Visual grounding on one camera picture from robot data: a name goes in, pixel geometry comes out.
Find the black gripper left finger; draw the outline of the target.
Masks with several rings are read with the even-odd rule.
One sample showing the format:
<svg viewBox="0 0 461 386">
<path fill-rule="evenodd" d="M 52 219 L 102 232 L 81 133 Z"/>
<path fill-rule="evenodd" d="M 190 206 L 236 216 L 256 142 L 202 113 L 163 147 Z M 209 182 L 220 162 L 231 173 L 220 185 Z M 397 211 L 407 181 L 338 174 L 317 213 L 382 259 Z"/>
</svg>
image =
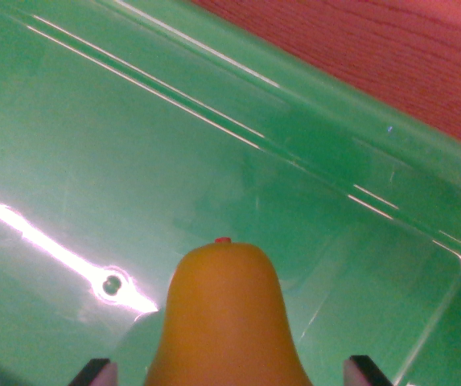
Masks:
<svg viewBox="0 0 461 386">
<path fill-rule="evenodd" d="M 108 358 L 89 360 L 69 386 L 117 386 L 117 364 Z"/>
</svg>

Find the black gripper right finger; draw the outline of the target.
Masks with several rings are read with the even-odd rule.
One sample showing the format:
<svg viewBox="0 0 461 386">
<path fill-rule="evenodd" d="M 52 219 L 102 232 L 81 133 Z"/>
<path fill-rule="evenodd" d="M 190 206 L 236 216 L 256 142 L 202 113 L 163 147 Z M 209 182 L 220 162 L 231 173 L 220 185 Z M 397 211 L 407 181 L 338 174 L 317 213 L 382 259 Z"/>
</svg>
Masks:
<svg viewBox="0 0 461 386">
<path fill-rule="evenodd" d="M 393 386 L 367 355 L 351 355 L 343 362 L 344 386 Z"/>
</svg>

